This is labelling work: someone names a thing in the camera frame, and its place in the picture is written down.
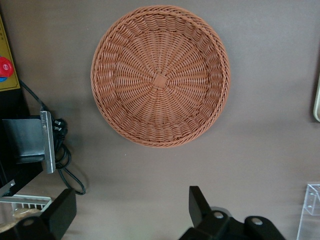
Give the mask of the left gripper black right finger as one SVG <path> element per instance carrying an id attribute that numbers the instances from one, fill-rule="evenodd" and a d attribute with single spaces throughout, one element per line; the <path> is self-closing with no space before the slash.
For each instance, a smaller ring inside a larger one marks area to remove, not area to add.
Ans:
<path id="1" fill-rule="evenodd" d="M 276 226 L 262 216 L 237 221 L 221 207 L 211 207 L 198 186 L 189 187 L 188 210 L 193 227 L 181 240 L 284 240 Z"/>

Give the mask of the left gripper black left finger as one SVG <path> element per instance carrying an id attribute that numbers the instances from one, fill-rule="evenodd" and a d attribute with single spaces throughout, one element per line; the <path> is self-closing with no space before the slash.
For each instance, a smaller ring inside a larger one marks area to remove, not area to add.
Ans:
<path id="1" fill-rule="evenodd" d="M 76 193 L 65 189 L 40 215 L 29 216 L 9 230 L 11 240 L 60 240 L 77 214 Z"/>

